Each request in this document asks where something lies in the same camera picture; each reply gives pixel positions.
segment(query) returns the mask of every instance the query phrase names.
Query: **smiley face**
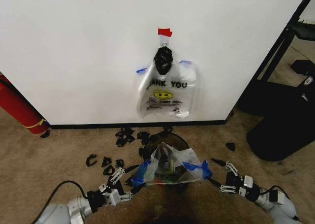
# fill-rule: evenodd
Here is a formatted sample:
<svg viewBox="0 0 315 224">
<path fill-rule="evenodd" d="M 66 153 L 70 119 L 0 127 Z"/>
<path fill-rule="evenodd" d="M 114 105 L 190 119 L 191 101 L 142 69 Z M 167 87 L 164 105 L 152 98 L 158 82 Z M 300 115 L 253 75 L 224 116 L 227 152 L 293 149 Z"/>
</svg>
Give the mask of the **smiley face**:
<svg viewBox="0 0 315 224">
<path fill-rule="evenodd" d="M 166 99 L 172 98 L 173 95 L 167 91 L 155 90 L 154 91 L 154 97 L 161 99 L 161 100 L 166 100 Z"/>
</svg>

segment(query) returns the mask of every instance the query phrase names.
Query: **red tape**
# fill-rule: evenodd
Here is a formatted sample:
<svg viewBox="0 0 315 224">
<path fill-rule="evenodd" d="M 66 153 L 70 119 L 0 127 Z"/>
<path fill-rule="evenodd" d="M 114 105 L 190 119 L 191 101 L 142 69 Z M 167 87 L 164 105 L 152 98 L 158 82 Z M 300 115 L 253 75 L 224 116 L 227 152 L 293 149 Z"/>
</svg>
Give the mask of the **red tape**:
<svg viewBox="0 0 315 224">
<path fill-rule="evenodd" d="M 172 31 L 170 28 L 168 29 L 158 29 L 157 30 L 157 34 L 158 35 L 164 35 L 164 36 L 167 36 L 167 37 L 171 37 L 172 36 Z"/>
</svg>

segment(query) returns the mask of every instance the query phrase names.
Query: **white wall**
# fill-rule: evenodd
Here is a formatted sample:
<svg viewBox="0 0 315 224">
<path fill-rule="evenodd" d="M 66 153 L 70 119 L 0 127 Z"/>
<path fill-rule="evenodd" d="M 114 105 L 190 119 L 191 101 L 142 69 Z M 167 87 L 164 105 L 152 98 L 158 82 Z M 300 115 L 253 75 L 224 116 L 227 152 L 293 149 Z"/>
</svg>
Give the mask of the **white wall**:
<svg viewBox="0 0 315 224">
<path fill-rule="evenodd" d="M 310 3 L 307 5 L 302 15 L 300 16 L 299 21 L 315 25 L 315 0 L 310 1 Z"/>
<path fill-rule="evenodd" d="M 135 107 L 171 28 L 200 73 L 185 120 L 224 120 L 301 1 L 0 0 L 0 70 L 51 124 L 178 121 Z"/>
</svg>

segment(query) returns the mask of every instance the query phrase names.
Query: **black baseboard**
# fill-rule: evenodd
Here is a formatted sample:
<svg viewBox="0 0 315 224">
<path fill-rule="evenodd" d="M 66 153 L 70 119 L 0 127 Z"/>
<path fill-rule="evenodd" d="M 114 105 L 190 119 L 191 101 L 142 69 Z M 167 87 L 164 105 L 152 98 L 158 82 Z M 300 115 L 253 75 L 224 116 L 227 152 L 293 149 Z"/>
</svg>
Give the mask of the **black baseboard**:
<svg viewBox="0 0 315 224">
<path fill-rule="evenodd" d="M 117 123 L 117 124 L 84 124 L 84 125 L 50 125 L 51 129 L 99 129 L 122 127 L 163 127 L 163 126 L 204 126 L 224 125 L 225 120 L 193 121 L 193 122 L 148 122 L 148 123 Z"/>
</svg>

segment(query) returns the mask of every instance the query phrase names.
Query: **plastic bag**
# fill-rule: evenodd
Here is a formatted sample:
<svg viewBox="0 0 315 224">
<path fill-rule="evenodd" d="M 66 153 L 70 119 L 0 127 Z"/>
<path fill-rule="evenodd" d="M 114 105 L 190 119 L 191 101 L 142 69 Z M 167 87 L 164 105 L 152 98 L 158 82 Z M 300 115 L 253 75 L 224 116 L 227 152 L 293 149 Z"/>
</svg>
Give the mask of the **plastic bag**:
<svg viewBox="0 0 315 224">
<path fill-rule="evenodd" d="M 134 187 L 143 183 L 172 185 L 205 180 L 211 176 L 208 162 L 200 162 L 193 149 L 178 151 L 162 142 L 151 157 L 139 165 L 131 181 Z"/>
<path fill-rule="evenodd" d="M 163 36 L 151 65 L 140 84 L 138 113 L 144 117 L 158 112 L 179 118 L 187 117 L 191 110 L 196 84 L 195 67 L 189 61 L 174 61 Z"/>
</svg>

